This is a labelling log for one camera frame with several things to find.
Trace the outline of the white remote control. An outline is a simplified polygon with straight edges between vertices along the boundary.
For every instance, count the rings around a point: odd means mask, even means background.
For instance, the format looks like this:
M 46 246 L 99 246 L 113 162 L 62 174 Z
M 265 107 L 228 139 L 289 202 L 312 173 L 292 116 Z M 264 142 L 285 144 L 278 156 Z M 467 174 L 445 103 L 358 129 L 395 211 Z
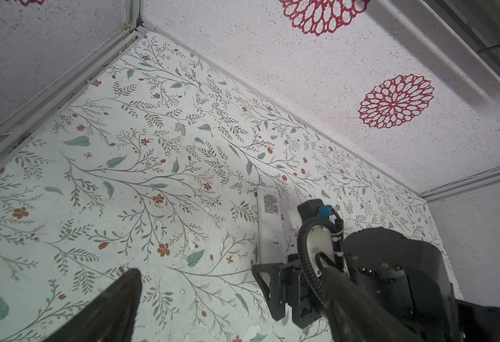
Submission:
M 257 189 L 259 262 L 286 263 L 284 230 L 281 221 L 280 197 L 277 190 Z

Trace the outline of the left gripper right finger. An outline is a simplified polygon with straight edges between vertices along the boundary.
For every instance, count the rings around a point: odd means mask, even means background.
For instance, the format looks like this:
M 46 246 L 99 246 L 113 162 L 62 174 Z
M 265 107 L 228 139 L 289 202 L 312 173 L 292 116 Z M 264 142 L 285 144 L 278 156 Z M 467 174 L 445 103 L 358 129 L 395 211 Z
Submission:
M 323 305 L 334 341 L 420 341 L 346 275 L 322 271 Z

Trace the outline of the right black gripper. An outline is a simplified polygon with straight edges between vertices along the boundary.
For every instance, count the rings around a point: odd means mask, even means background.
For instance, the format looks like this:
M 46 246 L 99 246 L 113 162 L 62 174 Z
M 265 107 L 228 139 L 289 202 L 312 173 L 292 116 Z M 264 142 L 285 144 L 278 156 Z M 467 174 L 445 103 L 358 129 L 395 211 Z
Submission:
M 275 321 L 286 316 L 287 304 L 292 322 L 300 329 L 321 318 L 322 305 L 305 278 L 297 254 L 288 255 L 288 263 L 255 264 L 251 273 Z

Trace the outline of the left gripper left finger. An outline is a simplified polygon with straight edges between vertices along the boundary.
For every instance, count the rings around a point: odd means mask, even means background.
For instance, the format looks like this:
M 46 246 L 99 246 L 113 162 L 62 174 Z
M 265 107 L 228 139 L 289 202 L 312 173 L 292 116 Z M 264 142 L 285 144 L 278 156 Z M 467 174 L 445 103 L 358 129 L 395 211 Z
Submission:
M 127 270 L 46 340 L 131 341 L 142 290 L 140 270 Z

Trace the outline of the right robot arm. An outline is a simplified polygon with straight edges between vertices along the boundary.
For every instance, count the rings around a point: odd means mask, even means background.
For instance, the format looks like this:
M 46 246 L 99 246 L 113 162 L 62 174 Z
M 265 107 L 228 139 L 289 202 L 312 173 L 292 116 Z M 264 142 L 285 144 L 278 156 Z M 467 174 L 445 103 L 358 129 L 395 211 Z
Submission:
M 325 319 L 334 341 L 500 341 L 500 307 L 458 299 L 439 249 L 391 229 L 304 228 L 288 262 L 252 273 L 274 320 Z

